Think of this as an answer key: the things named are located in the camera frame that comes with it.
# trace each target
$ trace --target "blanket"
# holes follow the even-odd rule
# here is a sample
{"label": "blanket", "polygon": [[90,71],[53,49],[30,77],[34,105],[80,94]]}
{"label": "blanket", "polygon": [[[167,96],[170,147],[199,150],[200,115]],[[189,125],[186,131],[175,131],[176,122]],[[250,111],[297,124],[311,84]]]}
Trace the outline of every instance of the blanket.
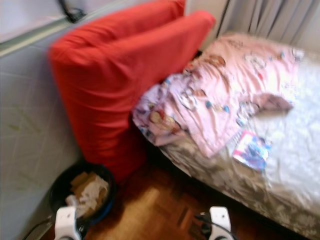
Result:
{"label": "blanket", "polygon": [[303,55],[249,35],[225,35],[184,73],[146,92],[133,122],[156,146],[189,134],[201,153],[211,157],[257,112],[293,107]]}

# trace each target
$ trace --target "gray bedsheet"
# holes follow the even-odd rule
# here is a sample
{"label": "gray bedsheet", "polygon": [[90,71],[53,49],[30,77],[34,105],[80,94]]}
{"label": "gray bedsheet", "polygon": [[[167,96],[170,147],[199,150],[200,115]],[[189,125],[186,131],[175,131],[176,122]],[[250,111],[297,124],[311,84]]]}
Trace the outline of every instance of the gray bedsheet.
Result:
{"label": "gray bedsheet", "polygon": [[320,240],[320,56],[299,68],[295,107],[252,118],[246,129],[272,141],[265,172],[231,158],[240,135],[217,155],[202,156],[187,138],[162,152],[188,175],[309,239]]}

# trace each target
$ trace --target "floor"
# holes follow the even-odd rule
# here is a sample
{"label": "floor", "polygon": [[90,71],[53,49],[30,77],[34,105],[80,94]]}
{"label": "floor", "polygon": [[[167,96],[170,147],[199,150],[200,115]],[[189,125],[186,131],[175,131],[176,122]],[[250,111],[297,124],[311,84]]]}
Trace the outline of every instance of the floor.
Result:
{"label": "floor", "polygon": [[[291,240],[260,223],[215,191],[173,166],[146,163],[123,184],[110,215],[90,228],[86,240],[205,240],[194,214],[227,206],[239,240]],[[43,240],[53,240],[53,231]]]}

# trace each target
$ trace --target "white curtain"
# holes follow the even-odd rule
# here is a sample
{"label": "white curtain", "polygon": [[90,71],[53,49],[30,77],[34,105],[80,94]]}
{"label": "white curtain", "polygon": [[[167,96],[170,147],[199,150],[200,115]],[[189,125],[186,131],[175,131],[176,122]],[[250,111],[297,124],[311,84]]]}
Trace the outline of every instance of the white curtain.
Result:
{"label": "white curtain", "polygon": [[319,3],[320,0],[229,0],[217,35],[245,32],[294,44]]}

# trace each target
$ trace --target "bed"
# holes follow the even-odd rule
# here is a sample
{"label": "bed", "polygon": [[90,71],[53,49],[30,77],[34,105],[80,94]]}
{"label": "bed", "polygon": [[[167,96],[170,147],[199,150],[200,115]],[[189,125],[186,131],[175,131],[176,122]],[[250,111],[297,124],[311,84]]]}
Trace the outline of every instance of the bed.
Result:
{"label": "bed", "polygon": [[263,173],[231,158],[241,136],[211,158],[190,137],[160,147],[189,176],[311,240],[320,239],[320,56],[308,53],[298,70],[296,104],[265,111],[244,130],[272,141]]}

